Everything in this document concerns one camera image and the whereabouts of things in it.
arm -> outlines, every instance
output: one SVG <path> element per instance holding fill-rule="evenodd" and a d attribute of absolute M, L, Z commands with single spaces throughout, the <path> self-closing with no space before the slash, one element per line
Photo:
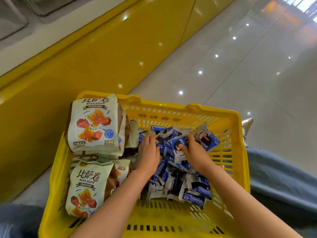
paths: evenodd
<path fill-rule="evenodd" d="M 160 160 L 157 136 L 145 136 L 139 147 L 137 168 L 125 182 L 69 238 L 121 237 L 140 193 L 156 172 Z"/>
<path fill-rule="evenodd" d="M 189 163 L 213 185 L 235 220 L 248 237 L 300 238 L 292 228 L 245 191 L 227 172 L 214 164 L 192 135 L 186 136 L 189 148 L 179 146 Z"/>

tile floor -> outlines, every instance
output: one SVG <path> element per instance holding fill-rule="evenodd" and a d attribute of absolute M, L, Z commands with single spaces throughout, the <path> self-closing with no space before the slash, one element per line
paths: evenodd
<path fill-rule="evenodd" d="M 248 145 L 274 152 L 317 176 L 316 3 L 236 0 L 130 94 L 253 117 Z M 28 197 L 33 190 L 48 187 L 49 173 L 16 202 L 45 204 Z M 46 199 L 48 189 L 43 193 Z"/>

blue circle logo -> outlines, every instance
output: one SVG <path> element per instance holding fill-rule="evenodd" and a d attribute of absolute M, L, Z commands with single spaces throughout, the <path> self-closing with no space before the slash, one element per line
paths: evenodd
<path fill-rule="evenodd" d="M 106 137 L 107 139 L 111 139 L 111 138 L 113 137 L 113 130 L 112 130 L 112 129 L 107 129 L 107 130 L 105 131 L 105 137 Z"/>

yellow cabinet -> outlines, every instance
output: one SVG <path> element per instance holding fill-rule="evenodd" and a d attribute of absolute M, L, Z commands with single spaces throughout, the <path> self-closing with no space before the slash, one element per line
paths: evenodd
<path fill-rule="evenodd" d="M 194 1 L 124 2 L 0 78 L 0 201 L 53 162 L 80 92 L 127 94 L 179 46 Z"/>
<path fill-rule="evenodd" d="M 196 0 L 182 38 L 183 44 L 234 0 Z"/>

shopping basket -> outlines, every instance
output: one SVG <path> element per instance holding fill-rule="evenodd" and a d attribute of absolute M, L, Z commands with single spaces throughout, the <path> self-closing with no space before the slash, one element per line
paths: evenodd
<path fill-rule="evenodd" d="M 85 91 L 77 99 L 108 95 Z M 122 107 L 127 108 L 129 118 L 137 120 L 140 128 L 159 125 L 194 129 L 207 122 L 221 141 L 221 145 L 209 153 L 211 158 L 216 164 L 225 165 L 224 169 L 250 192 L 247 153 L 242 140 L 241 117 L 237 112 L 199 104 L 183 106 L 154 102 L 135 95 L 117 97 Z M 66 238 L 85 221 L 69 216 L 65 210 L 69 174 L 79 162 L 79 156 L 70 152 L 62 135 L 51 171 L 50 195 L 39 229 L 40 238 Z M 203 210 L 196 205 L 163 198 L 151 200 L 147 208 L 144 201 L 138 200 L 123 237 L 244 237 L 213 188 L 211 194 L 212 201 L 207 201 Z"/>

